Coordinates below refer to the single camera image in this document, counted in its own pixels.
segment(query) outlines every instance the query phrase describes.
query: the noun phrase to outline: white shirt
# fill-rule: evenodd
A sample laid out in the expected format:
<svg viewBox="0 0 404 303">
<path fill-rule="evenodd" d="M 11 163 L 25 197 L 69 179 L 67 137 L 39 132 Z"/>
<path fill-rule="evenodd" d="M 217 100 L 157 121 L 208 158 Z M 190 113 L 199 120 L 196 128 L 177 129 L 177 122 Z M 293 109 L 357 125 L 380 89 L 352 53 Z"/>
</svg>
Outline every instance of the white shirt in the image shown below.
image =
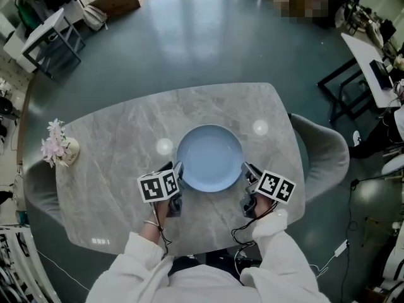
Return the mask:
<svg viewBox="0 0 404 303">
<path fill-rule="evenodd" d="M 284 230 L 287 213 L 278 210 L 257 221 L 252 232 L 263 262 L 243 269 L 241 285 L 232 275 L 206 265 L 172 276 L 173 257 L 130 233 L 124 254 L 101 274 L 86 303 L 330 303 L 294 240 Z"/>
<path fill-rule="evenodd" d="M 398 133 L 404 141 L 404 105 L 394 113 L 394 119 L 396 121 Z"/>
</svg>

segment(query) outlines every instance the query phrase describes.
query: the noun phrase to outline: white sleeve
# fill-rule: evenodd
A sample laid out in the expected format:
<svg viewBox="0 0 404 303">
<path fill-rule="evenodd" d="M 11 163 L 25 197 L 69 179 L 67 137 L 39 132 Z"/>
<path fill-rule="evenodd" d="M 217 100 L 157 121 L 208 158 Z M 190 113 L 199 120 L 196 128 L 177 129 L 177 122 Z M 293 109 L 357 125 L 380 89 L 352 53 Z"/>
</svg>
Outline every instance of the white sleeve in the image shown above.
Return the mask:
<svg viewBox="0 0 404 303">
<path fill-rule="evenodd" d="M 287 235 L 287 212 L 278 210 L 257 221 L 252 232 L 263 261 L 259 268 L 246 268 L 240 281 L 257 288 L 262 302 L 329 302 L 319 292 L 316 277 L 303 252 Z"/>
<path fill-rule="evenodd" d="M 131 232 L 124 253 L 95 281 L 86 303 L 151 302 L 169 283 L 172 257 L 162 256 L 161 247 Z"/>
</svg>

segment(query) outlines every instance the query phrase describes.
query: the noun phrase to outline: person's right hand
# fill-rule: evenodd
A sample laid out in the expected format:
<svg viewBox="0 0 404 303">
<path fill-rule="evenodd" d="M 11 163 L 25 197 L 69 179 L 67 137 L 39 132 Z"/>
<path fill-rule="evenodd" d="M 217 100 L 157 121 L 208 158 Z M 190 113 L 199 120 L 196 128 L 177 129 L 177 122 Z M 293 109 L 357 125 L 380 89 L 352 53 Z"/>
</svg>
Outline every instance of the person's right hand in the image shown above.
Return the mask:
<svg viewBox="0 0 404 303">
<path fill-rule="evenodd" d="M 255 198 L 257 200 L 257 205 L 255 206 L 254 212 L 255 216 L 259 217 L 271 208 L 272 200 L 261 194 L 256 194 Z"/>
</svg>

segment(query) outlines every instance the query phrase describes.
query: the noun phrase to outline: sleeve cuff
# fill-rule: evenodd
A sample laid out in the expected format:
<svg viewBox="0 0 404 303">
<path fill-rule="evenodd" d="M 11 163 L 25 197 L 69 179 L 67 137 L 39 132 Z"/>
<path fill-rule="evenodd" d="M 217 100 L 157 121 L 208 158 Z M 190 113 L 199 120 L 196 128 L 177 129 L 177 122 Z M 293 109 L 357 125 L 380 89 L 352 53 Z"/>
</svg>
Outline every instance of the sleeve cuff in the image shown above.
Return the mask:
<svg viewBox="0 0 404 303">
<path fill-rule="evenodd" d="M 131 232 L 124 253 L 135 257 L 136 260 L 142 262 L 144 266 L 150 270 L 161 262 L 164 251 L 154 242 Z"/>
<path fill-rule="evenodd" d="M 288 226 L 287 219 L 288 213 L 284 209 L 270 213 L 256 222 L 255 228 L 252 231 L 252 238 L 257 241 L 258 238 L 284 231 Z"/>
</svg>

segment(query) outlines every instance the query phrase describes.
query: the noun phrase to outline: gray table top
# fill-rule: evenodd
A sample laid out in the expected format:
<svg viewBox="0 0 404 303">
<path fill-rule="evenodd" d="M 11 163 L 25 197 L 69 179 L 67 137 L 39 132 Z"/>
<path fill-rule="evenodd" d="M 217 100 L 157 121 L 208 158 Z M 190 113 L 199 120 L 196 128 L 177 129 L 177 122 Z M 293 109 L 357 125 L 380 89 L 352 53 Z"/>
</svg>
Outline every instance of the gray table top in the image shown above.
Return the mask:
<svg viewBox="0 0 404 303">
<path fill-rule="evenodd" d="M 265 122 L 268 130 L 254 129 Z M 239 139 L 246 161 L 294 181 L 288 223 L 302 217 L 304 176 L 293 128 L 277 92 L 268 83 L 234 83 L 184 88 L 137 98 L 96 111 L 66 125 L 80 154 L 72 166 L 56 168 L 57 194 L 70 241 L 119 254 L 129 232 L 139 232 L 150 214 L 137 177 L 175 162 L 177 145 L 191 129 L 218 124 Z M 168 138 L 173 150 L 161 155 L 157 142 Z M 249 221 L 239 201 L 244 178 L 219 193 L 190 187 L 182 195 L 182 215 L 166 220 L 170 253 L 197 254 L 236 245 L 230 231 Z M 251 229 L 239 234 L 251 240 Z"/>
</svg>

